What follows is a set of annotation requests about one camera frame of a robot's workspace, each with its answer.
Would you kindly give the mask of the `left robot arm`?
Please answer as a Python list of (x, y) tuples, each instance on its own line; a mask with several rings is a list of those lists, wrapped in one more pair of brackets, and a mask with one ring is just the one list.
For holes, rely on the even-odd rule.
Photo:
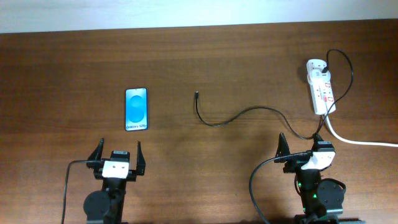
[(131, 154), (127, 151), (112, 151), (110, 158), (102, 158), (103, 146), (104, 139), (101, 139), (87, 162), (95, 179), (103, 182), (102, 187), (86, 197), (83, 210), (87, 223), (121, 223), (127, 183), (145, 174), (146, 162), (140, 142), (135, 169), (130, 168)]

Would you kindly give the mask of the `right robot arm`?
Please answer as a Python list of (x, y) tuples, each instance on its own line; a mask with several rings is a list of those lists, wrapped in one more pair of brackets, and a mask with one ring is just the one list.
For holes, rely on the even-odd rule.
[(319, 134), (313, 136), (310, 150), (292, 154), (284, 134), (279, 134), (276, 151), (277, 163), (283, 163), (283, 172), (295, 174), (295, 188), (300, 195), (303, 214), (294, 217), (295, 223), (338, 223), (343, 213), (346, 192), (344, 183), (323, 179), (321, 171), (329, 168), (336, 156), (330, 141)]

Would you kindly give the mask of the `blue screen Galaxy smartphone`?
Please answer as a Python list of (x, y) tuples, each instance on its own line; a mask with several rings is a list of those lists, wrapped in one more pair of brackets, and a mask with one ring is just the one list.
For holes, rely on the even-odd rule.
[(127, 89), (125, 91), (125, 130), (141, 131), (147, 128), (147, 89)]

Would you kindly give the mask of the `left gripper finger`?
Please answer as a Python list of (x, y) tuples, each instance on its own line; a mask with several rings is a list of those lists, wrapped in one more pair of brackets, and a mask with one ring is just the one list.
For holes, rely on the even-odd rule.
[(144, 175), (146, 169), (146, 161), (142, 153), (141, 142), (137, 142), (137, 160), (136, 160), (136, 175)]
[(88, 157), (88, 160), (89, 161), (100, 161), (102, 158), (103, 146), (104, 146), (104, 138), (101, 138), (99, 140), (99, 143), (98, 143), (96, 149)]

